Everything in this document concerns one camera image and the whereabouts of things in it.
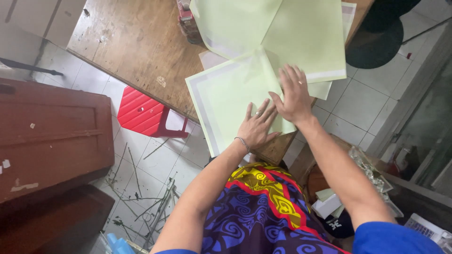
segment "silver chain bracelet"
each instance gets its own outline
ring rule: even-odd
[[[241,137],[239,137],[239,136],[236,136],[234,139],[236,139],[236,138],[238,138],[238,139],[240,139],[240,141],[242,141],[242,143],[243,143],[243,145],[246,147],[246,149],[248,150],[248,153],[250,153],[251,151],[250,151],[250,148],[248,147],[248,145],[245,143],[245,141],[243,140],[243,138],[241,138]]]

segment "wooden tabletop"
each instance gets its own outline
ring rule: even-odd
[[[358,4],[348,43],[373,0],[346,2]],[[199,122],[185,78],[203,71],[198,54],[207,49],[181,33],[175,0],[87,0],[85,9],[69,52]],[[279,164],[295,134],[279,136],[257,155]]]

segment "left hand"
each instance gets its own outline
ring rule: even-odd
[[[265,99],[254,116],[251,115],[253,104],[246,109],[245,120],[240,125],[237,136],[243,138],[250,149],[256,149],[279,135],[279,132],[268,133],[278,112],[274,103],[268,106],[270,99]]]

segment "blue shirt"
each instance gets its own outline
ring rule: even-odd
[[[353,254],[444,254],[426,236],[389,222],[366,222],[355,233]],[[186,249],[171,249],[156,254],[196,254]]]

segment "wooden door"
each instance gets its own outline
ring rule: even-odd
[[[109,97],[0,78],[0,216],[99,178],[113,164]]]

